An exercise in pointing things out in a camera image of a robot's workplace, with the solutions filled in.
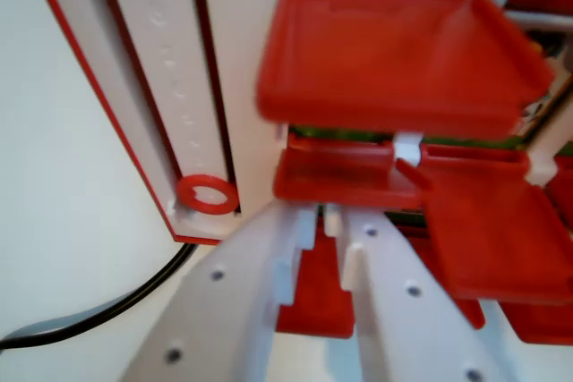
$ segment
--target white wall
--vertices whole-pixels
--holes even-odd
[[[181,245],[46,1],[0,0],[0,10],[1,336],[130,291]],[[154,318],[135,310],[108,324],[122,335],[5,352],[0,380],[114,380]]]

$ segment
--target plastic toy structure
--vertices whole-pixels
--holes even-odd
[[[262,380],[276,330],[512,380],[478,299],[573,344],[573,0],[48,2],[174,238],[222,241],[124,380]]]

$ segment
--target small hole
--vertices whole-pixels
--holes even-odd
[[[483,382],[482,373],[476,369],[468,369],[466,370],[466,379],[470,382]]]
[[[364,232],[366,234],[368,234],[371,237],[374,237],[378,234],[378,230],[376,230],[374,227],[372,227],[371,225],[365,225],[364,226]]]
[[[183,357],[183,353],[179,348],[171,348],[165,354],[165,361],[167,364],[175,364]]]
[[[211,280],[220,281],[225,277],[225,272],[223,270],[217,269],[211,272]]]
[[[422,288],[413,282],[406,283],[406,292],[412,297],[420,297],[422,295]]]

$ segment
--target slotted white bar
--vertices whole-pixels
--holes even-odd
[[[340,215],[338,267],[352,292],[366,382],[511,380],[381,211]]]
[[[117,1],[183,175],[226,180],[194,0]]]
[[[275,201],[183,279],[123,381],[263,380],[280,304],[292,304],[316,207]],[[174,349],[177,362],[166,360]]]

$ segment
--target red trim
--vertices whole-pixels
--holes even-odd
[[[204,237],[189,237],[189,236],[178,236],[174,237],[176,242],[180,243],[195,243],[197,245],[214,245],[217,246],[223,241],[218,241],[217,239],[206,239]]]
[[[124,131],[122,130],[121,126],[119,125],[117,118],[115,118],[114,112],[111,109],[111,106],[109,105],[109,103],[107,102],[106,97],[103,93],[103,90],[101,89],[101,87],[98,84],[98,81],[96,80],[96,76],[94,75],[93,71],[91,70],[90,65],[88,64],[88,61],[87,61],[85,55],[81,51],[80,44],[78,43],[75,36],[73,35],[72,28],[70,27],[70,24],[68,23],[68,21],[65,19],[65,15],[64,15],[64,12],[62,11],[62,8],[60,7],[57,0],[47,0],[47,3],[50,5],[50,8],[52,9],[52,13],[56,17],[56,20],[57,20],[58,24],[60,25],[60,29],[64,33],[65,38],[68,41],[68,44],[70,44],[70,48],[72,49],[73,53],[75,54],[75,57],[78,60],[78,63],[80,64],[81,68],[83,69],[83,72],[86,75],[86,78],[90,82],[90,85],[93,88],[94,93],[96,93],[96,96],[99,100],[99,103],[101,104],[101,107],[103,107],[104,111],[106,111],[107,118],[109,118],[109,122],[111,122],[112,126],[114,127],[115,132],[117,133],[117,136],[119,137],[119,140],[124,145],[124,148],[127,151],[127,154],[129,155],[130,159],[132,160],[133,164],[135,165],[135,168],[139,172],[139,174],[140,174],[143,182],[145,183],[145,186],[147,187],[148,191],[150,192],[151,197],[153,198],[153,201],[155,202],[155,206],[157,207],[157,209],[159,210],[159,213],[163,217],[163,221],[165,222],[167,228],[169,229],[169,232],[173,236],[173,239],[176,241],[177,236],[175,235],[175,231],[173,230],[173,227],[169,223],[169,220],[167,219],[167,215],[163,211],[163,209],[159,203],[158,197],[156,196],[155,192],[151,188],[150,181],[148,180],[145,172],[143,171],[143,168],[141,167],[139,160],[135,156],[135,153],[133,152],[132,147],[130,146],[127,138],[125,137]]]

